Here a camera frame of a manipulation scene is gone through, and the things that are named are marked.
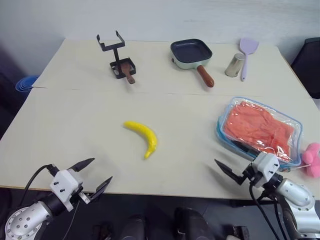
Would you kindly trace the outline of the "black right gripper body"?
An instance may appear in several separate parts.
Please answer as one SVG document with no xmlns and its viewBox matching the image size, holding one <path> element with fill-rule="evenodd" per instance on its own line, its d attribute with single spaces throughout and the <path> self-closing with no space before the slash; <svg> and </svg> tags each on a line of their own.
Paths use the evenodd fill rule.
<svg viewBox="0 0 320 240">
<path fill-rule="evenodd" d="M 261 173 L 258 171 L 257 166 L 254 165 L 253 162 L 251 162 L 242 173 L 243 173 L 242 182 L 248 180 L 251 184 L 253 184 L 254 187 L 259 188 Z"/>
</svg>

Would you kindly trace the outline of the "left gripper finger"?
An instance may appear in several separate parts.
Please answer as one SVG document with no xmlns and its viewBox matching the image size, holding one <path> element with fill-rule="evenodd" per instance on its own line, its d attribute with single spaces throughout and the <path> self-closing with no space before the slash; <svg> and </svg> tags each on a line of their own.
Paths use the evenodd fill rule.
<svg viewBox="0 0 320 240">
<path fill-rule="evenodd" d="M 69 170 L 73 170 L 75 172 L 80 172 L 84 168 L 86 168 L 90 163 L 92 163 L 95 158 L 88 158 L 82 161 L 77 162 L 76 164 L 72 165 Z"/>
<path fill-rule="evenodd" d="M 109 177 L 107 180 L 105 180 L 104 182 L 102 182 L 97 188 L 96 188 L 96 192 L 93 193 L 90 196 L 90 200 L 94 201 L 95 199 L 99 198 L 101 194 L 103 194 L 106 190 L 106 188 L 108 187 L 108 185 L 110 184 L 111 180 L 112 180 L 113 176 Z"/>
</svg>

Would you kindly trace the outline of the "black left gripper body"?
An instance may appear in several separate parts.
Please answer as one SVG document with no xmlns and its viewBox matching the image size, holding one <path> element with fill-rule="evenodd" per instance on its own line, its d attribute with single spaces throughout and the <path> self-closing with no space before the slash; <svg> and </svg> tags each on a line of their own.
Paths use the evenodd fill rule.
<svg viewBox="0 0 320 240">
<path fill-rule="evenodd" d="M 82 200 L 85 204 L 89 204 L 91 202 L 91 199 L 87 194 L 83 192 L 84 179 L 81 177 L 81 175 L 78 172 L 73 171 L 71 174 L 77 181 L 77 188 L 72 194 L 71 202 L 74 204 Z"/>
</svg>

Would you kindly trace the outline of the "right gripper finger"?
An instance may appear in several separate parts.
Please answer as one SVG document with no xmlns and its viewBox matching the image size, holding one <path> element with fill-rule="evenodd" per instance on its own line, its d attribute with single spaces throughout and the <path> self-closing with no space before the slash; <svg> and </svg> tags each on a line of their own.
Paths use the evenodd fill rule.
<svg viewBox="0 0 320 240">
<path fill-rule="evenodd" d="M 236 175 L 230 167 L 225 165 L 224 163 L 220 162 L 217 159 L 214 159 L 215 163 L 219 166 L 219 168 L 227 175 L 229 176 L 232 180 L 234 180 L 238 185 L 242 185 L 243 182 L 245 181 L 245 176 L 244 175 Z"/>
<path fill-rule="evenodd" d="M 252 158 L 256 158 L 259 155 L 259 150 L 255 149 L 254 147 L 237 141 L 237 140 L 231 140 L 233 151 L 237 154 L 241 155 L 247 155 Z"/>
</svg>

